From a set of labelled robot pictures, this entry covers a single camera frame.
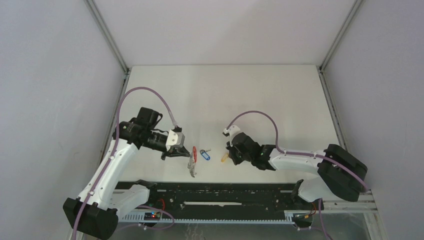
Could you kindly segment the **yellow key tag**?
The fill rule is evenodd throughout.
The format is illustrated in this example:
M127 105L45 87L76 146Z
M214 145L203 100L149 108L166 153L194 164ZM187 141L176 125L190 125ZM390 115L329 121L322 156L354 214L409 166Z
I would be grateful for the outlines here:
M229 153L228 152L226 152L223 156L222 156L222 158L221 158L221 162L222 163L224 163L227 159L229 158Z

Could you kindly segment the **blue key tag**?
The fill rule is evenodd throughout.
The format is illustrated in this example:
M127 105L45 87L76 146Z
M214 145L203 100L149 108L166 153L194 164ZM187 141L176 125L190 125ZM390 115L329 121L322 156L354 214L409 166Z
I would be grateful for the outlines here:
M206 160L206 161L210 161L211 160L211 156L208 154L209 150L204 150L201 149L199 151L200 155Z

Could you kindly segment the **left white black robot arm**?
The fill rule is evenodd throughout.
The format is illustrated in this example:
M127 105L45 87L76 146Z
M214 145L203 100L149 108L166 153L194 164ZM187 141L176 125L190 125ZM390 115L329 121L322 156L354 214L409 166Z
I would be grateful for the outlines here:
M144 185L136 185L115 194L116 186L130 160L140 148L161 152L161 159L190 157L184 147L182 128L157 129L163 115L141 107L138 115L122 121L112 134L110 147L95 174L76 198L67 198L64 213L72 227L72 235L81 232L100 240L109 239L119 220L139 205L153 208L158 194Z

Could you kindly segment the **metal key holder red handle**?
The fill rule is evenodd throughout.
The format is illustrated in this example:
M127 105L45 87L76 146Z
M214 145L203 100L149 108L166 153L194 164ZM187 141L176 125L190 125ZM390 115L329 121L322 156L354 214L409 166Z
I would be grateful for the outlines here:
M189 161L187 164L187 168L189 170L189 174L192 178L195 178L196 172L196 163L197 163L197 148L195 146L192 147L192 152L189 157Z

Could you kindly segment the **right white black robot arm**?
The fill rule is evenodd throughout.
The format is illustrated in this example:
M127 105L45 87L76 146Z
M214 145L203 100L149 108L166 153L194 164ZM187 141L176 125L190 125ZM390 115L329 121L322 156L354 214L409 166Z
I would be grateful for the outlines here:
M249 162L262 171L293 170L315 175L313 179L297 181L290 196L297 209L329 196L356 202L361 193L368 191L368 167L337 144L317 152L279 151L273 144L260 145L244 132L224 136L229 138L226 149L235 165Z

